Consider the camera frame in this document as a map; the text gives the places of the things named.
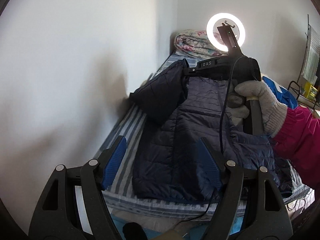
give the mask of bed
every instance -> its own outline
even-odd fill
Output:
[[[150,75],[153,78],[162,70],[170,66],[173,62],[185,58],[190,67],[195,67],[198,61],[202,58],[191,58],[186,56],[179,56],[172,54],[166,62],[159,68],[159,70]],[[108,135],[105,142],[96,153],[95,157],[99,156],[101,152],[111,146],[117,136],[123,135],[127,139],[128,148],[118,169],[115,180],[107,190],[103,191],[103,196],[106,204],[110,208],[124,210],[135,214],[154,217],[167,217],[176,219],[187,219],[195,217],[203,213],[207,204],[183,204],[175,202],[167,202],[157,199],[138,199],[132,190],[132,164],[139,145],[141,134],[143,131],[146,114],[144,114],[136,105],[133,105],[124,119],[117,124],[112,132]],[[285,203],[290,203],[296,199],[305,197],[310,188],[302,184],[297,172],[291,167],[293,194],[291,197],[284,199]],[[216,203],[211,204],[207,215],[202,217],[202,220],[210,220],[215,209]],[[237,216],[244,215],[245,201],[240,201]]]

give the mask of glowing white ring light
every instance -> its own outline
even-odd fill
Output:
[[[244,43],[244,39],[245,39],[245,30],[244,30],[244,26],[243,24],[240,22],[240,20],[233,16],[232,14],[229,13],[218,13],[214,16],[211,17],[211,19],[209,20],[208,24],[207,24],[207,36],[209,41],[211,42],[211,44],[216,47],[218,50],[222,50],[222,51],[228,51],[228,48],[226,45],[222,45],[221,43],[219,43],[216,38],[213,35],[213,27],[216,24],[216,22],[218,20],[221,19],[229,19],[231,21],[233,21],[239,29],[239,39],[238,39],[238,45],[241,47],[242,44]]]

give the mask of gloved hand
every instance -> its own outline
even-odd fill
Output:
[[[243,99],[241,96],[256,96],[259,98],[261,106],[264,131],[267,135],[271,135],[272,138],[275,137],[284,123],[288,107],[276,99],[276,96],[264,82],[243,82],[235,87],[235,92],[229,94],[228,97],[228,107],[233,107],[230,112],[231,115],[233,113],[234,116],[244,116],[243,113],[245,111],[243,107],[245,106],[242,105]]]

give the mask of blue gripper pad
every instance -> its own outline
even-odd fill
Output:
[[[127,140],[125,137],[122,137],[114,152],[111,153],[111,157],[104,168],[101,182],[102,190],[106,190],[108,186],[112,185],[126,150]]]
[[[207,174],[209,181],[218,191],[222,187],[220,170],[214,161],[210,151],[207,149],[202,140],[196,143],[198,150],[197,160],[200,163],[202,169]]]

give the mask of navy quilted jacket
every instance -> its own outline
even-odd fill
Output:
[[[137,89],[130,98],[148,115],[134,160],[132,186],[138,198],[206,203],[214,188],[197,163],[196,142],[206,137],[220,150],[219,120],[227,82],[186,77],[179,60]],[[223,126],[224,156],[242,167],[265,166],[283,196],[292,193],[290,168],[275,158],[267,138]]]

